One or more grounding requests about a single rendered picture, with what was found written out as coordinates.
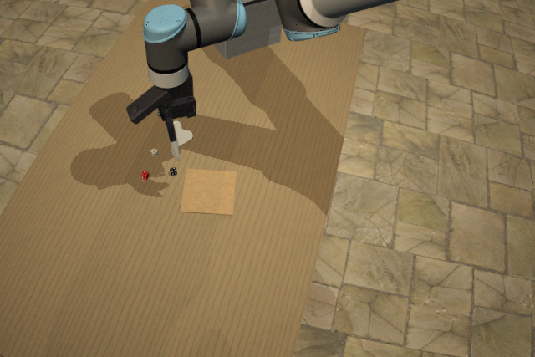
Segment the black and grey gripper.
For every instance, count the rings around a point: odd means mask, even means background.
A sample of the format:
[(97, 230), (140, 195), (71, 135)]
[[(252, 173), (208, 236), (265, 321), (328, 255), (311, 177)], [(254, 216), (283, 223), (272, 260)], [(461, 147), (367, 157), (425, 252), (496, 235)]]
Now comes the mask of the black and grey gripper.
[(169, 89), (156, 87), (159, 90), (170, 91), (173, 94), (172, 98), (167, 100), (156, 110), (157, 115), (161, 116), (162, 120), (166, 122), (166, 132), (168, 134), (171, 146), (171, 154), (176, 158), (177, 161), (180, 161), (178, 147), (190, 141), (193, 138), (193, 134), (189, 130), (183, 130), (181, 122), (178, 120), (173, 121), (173, 119), (185, 117), (186, 115), (187, 118), (196, 116), (196, 100), (193, 95), (193, 79), (189, 69), (188, 71), (188, 78), (183, 84)]

